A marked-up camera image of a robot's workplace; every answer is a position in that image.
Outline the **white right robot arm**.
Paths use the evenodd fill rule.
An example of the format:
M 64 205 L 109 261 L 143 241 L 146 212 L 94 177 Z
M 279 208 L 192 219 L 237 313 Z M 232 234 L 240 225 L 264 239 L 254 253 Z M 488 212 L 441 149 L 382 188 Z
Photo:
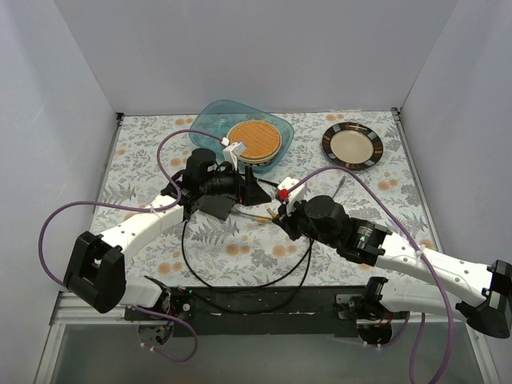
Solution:
M 363 311 L 372 318 L 386 312 L 413 311 L 453 316 L 494 338 L 511 336 L 511 265 L 460 260 L 434 250 L 416 250 L 388 228 L 352 218 L 341 204 L 321 195 L 283 204 L 274 224 L 292 240 L 302 236 L 320 242 L 357 264 L 392 270 L 420 280 L 400 286 L 387 280 L 368 283 Z

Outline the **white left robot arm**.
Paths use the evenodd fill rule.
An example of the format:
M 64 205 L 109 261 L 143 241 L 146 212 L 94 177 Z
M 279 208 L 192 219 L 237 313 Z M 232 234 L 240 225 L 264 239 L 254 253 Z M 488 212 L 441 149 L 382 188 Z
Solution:
M 229 162 L 217 164 L 212 150 L 195 149 L 147 212 L 76 239 L 64 286 L 101 314 L 118 305 L 141 306 L 150 318 L 163 319 L 170 310 L 165 286 L 153 278 L 127 276 L 128 261 L 198 210 L 225 220 L 236 204 L 258 206 L 270 200 L 250 166 L 239 172 Z

